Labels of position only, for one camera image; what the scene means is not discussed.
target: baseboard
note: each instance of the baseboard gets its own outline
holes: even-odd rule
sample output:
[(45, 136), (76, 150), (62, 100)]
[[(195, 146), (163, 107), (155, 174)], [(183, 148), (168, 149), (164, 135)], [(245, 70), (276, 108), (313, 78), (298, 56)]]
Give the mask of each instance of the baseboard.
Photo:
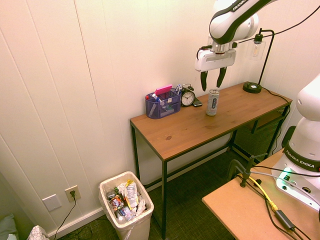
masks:
[(48, 233), (48, 236), (51, 240), (54, 239), (55, 234), (56, 234), (56, 238), (55, 239), (59, 239), (71, 232), (73, 232), (74, 230), (81, 228), (82, 226), (96, 220), (97, 218), (100, 218), (101, 216), (103, 216), (105, 214), (104, 210), (102, 207), (98, 208), (97, 210), (94, 210), (90, 213), (88, 213), (87, 215), (84, 215), (64, 226), (62, 226), (59, 231), (56, 234), (56, 231), (50, 232)]
[[(218, 155), (220, 155), (220, 154), (223, 154), (223, 153), (226, 152), (226, 151), (227, 151), (227, 147), (224, 148), (224, 149), (222, 149), (222, 150), (220, 150), (220, 151), (218, 151), (218, 152), (216, 152), (215, 154), (212, 154), (211, 156), (208, 156), (207, 158), (205, 158), (205, 159), (203, 159), (203, 160), (195, 163), (194, 165), (192, 165), (192, 166), (190, 166), (190, 167), (187, 167), (186, 169), (184, 169), (184, 170), (176, 173), (175, 175), (172, 175), (171, 177), (168, 177), (168, 178), (167, 178), (167, 182), (170, 182), (172, 179), (175, 179), (175, 178), (181, 176), (182, 174), (184, 174), (184, 173), (186, 173), (186, 172), (189, 172), (189, 171), (192, 170), (192, 169), (195, 169), (196, 167), (200, 166), (201, 164), (204, 164), (205, 162), (208, 162), (209, 160), (215, 158), (216, 156), (218, 156)], [(156, 183), (155, 185), (153, 185), (153, 186), (151, 186), (151, 187), (148, 187), (148, 188), (146, 189), (146, 191), (147, 191), (147, 192), (150, 192), (150, 191), (156, 189), (157, 187), (160, 187), (161, 185), (162, 185), (162, 183), (161, 183), (161, 182), (158, 182), (158, 183)]]

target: trash can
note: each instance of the trash can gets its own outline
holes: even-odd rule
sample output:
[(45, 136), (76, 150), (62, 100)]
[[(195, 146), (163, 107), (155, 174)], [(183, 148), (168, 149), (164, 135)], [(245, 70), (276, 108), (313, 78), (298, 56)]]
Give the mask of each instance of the trash can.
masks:
[[(136, 183), (137, 191), (145, 200), (146, 210), (141, 213), (141, 215), (136, 216), (125, 223), (119, 223), (119, 220), (116, 218), (114, 210), (111, 208), (106, 197), (106, 193), (114, 190), (116, 186), (126, 183), (127, 180), (133, 180)], [(101, 182), (99, 185), (99, 199), (105, 215), (116, 230), (120, 240), (148, 240), (151, 215), (155, 207), (145, 187), (133, 172), (126, 171)]]

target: wall outlet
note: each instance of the wall outlet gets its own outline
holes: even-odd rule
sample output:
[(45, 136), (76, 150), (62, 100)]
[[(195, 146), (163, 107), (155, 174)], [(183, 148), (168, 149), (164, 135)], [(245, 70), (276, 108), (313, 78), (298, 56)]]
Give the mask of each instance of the wall outlet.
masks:
[(66, 197), (68, 198), (69, 202), (73, 202), (74, 201), (74, 198), (72, 197), (71, 195), (71, 191), (75, 191), (75, 199), (80, 199), (81, 198), (81, 195), (80, 195), (80, 192), (79, 192), (79, 189), (78, 189), (78, 185), (75, 185), (73, 187), (70, 187), (65, 191), (65, 194), (66, 194)]

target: white cable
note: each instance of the white cable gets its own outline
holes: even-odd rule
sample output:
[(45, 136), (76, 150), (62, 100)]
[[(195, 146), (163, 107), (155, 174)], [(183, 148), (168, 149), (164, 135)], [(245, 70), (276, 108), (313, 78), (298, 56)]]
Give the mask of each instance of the white cable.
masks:
[(308, 198), (312, 199), (316, 204), (318, 204), (320, 206), (320, 202), (318, 200), (316, 200), (314, 197), (312, 197), (309, 193), (307, 193), (305, 190), (303, 190), (302, 188), (292, 184), (291, 182), (281, 178), (281, 177), (278, 177), (276, 175), (272, 175), (272, 174), (269, 174), (269, 173), (264, 173), (264, 172), (259, 172), (259, 171), (251, 171), (252, 174), (260, 174), (260, 175), (266, 175), (266, 176), (270, 176), (270, 177), (273, 177), (273, 178), (276, 178), (276, 179), (281, 179), (282, 181), (286, 182), (287, 184), (289, 184), (290, 186), (292, 187), (295, 187), (296, 189), (298, 189), (300, 192), (302, 192), (303, 194), (305, 194)]

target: wooden table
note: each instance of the wooden table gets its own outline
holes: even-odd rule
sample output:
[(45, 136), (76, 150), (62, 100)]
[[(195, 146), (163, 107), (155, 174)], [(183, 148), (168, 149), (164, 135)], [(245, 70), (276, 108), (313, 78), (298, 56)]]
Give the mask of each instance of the wooden table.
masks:
[[(282, 151), (279, 151), (258, 165), (272, 168), (282, 155)], [(254, 171), (271, 174), (271, 170), (265, 168), (257, 167)], [(258, 174), (251, 174), (251, 177), (262, 180), (261, 186), (270, 199), (294, 225), (312, 240), (320, 239), (319, 217), (315, 210), (276, 189), (276, 182), (272, 177)], [(202, 201), (237, 240), (291, 239), (274, 227), (269, 218), (265, 200), (249, 186), (240, 187), (240, 182), (241, 180), (236, 177), (205, 196)], [(274, 222), (282, 227), (273, 212), (271, 215)]]
[[(235, 135), (228, 145), (216, 149), (188, 165), (167, 173), (169, 161), (197, 149), (213, 140), (222, 137), (236, 129), (248, 126), (252, 133), (268, 123), (279, 121), (274, 138), (287, 113), (291, 99), (284, 99), (271, 95), (265, 89), (258, 94), (245, 92), (243, 83), (222, 89), (215, 116), (206, 115), (208, 95), (198, 97), (203, 102), (200, 107), (182, 107), (175, 114), (161, 119), (151, 119), (146, 114), (130, 119), (132, 144), (134, 151), (136, 176), (140, 179), (136, 131), (140, 132), (144, 140), (162, 161), (162, 178), (145, 185), (146, 188), (162, 181), (162, 239), (166, 238), (166, 209), (167, 209), (167, 177), (195, 164), (210, 155), (231, 146)], [(284, 108), (283, 113), (277, 110)]]

